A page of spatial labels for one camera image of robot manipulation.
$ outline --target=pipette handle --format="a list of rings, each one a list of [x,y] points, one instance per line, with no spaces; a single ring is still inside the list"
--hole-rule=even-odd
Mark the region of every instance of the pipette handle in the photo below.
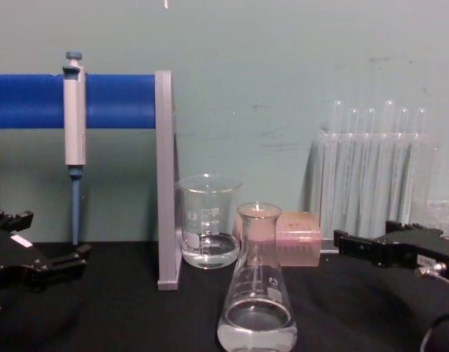
[[[63,67],[65,116],[65,163],[86,163],[86,70],[79,64],[81,53],[68,51],[69,65]]]

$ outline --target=blue pipette tip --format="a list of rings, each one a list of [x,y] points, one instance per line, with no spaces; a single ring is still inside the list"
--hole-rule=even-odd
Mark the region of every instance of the blue pipette tip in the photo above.
[[[73,187],[72,210],[71,210],[71,234],[74,246],[78,246],[79,240],[79,217],[80,217],[80,179],[83,175],[82,166],[69,166],[68,168]]]

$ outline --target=blue horizontal bar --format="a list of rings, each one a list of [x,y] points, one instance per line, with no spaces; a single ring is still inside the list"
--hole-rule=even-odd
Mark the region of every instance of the blue horizontal bar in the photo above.
[[[154,75],[87,75],[88,128],[155,128]],[[63,76],[0,75],[0,128],[63,128]]]

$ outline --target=green wall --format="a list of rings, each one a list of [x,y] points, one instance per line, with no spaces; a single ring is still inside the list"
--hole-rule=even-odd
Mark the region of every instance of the green wall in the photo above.
[[[449,1],[0,1],[0,73],[172,70],[182,176],[241,178],[240,201],[302,209],[322,112],[388,98],[425,106],[441,142],[431,199],[449,199]],[[90,131],[88,241],[154,237],[153,131]],[[36,213],[26,236],[68,241],[61,131],[0,131],[0,206]]]

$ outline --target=black countertop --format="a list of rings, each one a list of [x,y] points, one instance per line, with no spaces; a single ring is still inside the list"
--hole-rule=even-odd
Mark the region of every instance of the black countertop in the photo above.
[[[157,243],[93,243],[84,278],[43,293],[0,293],[0,351],[223,351],[216,338],[233,265],[184,263],[178,291],[157,291]],[[68,244],[37,245],[50,256]],[[283,268],[298,328],[293,351],[418,351],[449,287],[406,269],[335,254],[317,268]],[[449,323],[428,351],[449,352]]]

